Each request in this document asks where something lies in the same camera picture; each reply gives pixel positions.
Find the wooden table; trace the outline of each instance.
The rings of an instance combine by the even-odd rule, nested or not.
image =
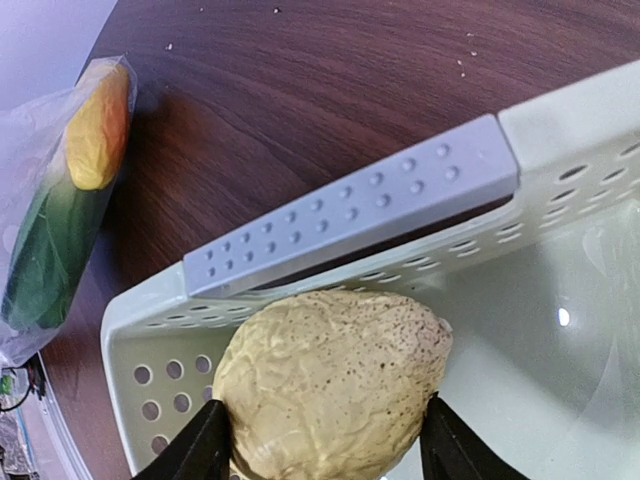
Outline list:
[[[182,255],[414,142],[634,60],[640,3],[120,0],[93,56],[140,82],[127,169],[44,351],[97,480],[128,479],[108,301]]]

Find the yellow plastic fruit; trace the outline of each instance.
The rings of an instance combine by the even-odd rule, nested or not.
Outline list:
[[[81,190],[105,188],[114,179],[129,135],[129,73],[122,65],[88,69],[79,85],[104,77],[78,110],[66,132],[66,157],[71,179]]]
[[[377,480],[416,440],[452,345],[392,293],[312,292],[236,332],[216,370],[233,463],[251,480]]]

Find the plastic basket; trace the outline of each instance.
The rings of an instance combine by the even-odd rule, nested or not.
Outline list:
[[[640,63],[417,144],[115,298],[107,381],[132,472],[211,396],[237,325],[320,288],[387,290],[454,328],[441,395],[532,479],[640,475]],[[286,286],[267,282],[443,218],[501,207]],[[419,479],[414,447],[387,477]]]

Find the plastic bag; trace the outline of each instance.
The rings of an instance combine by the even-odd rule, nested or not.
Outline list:
[[[75,88],[0,112],[0,365],[56,335],[89,260],[137,94],[123,57]]]

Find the basket handle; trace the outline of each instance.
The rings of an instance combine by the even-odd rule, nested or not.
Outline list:
[[[192,297],[226,298],[512,195],[518,165],[485,115],[280,207],[184,257]]]

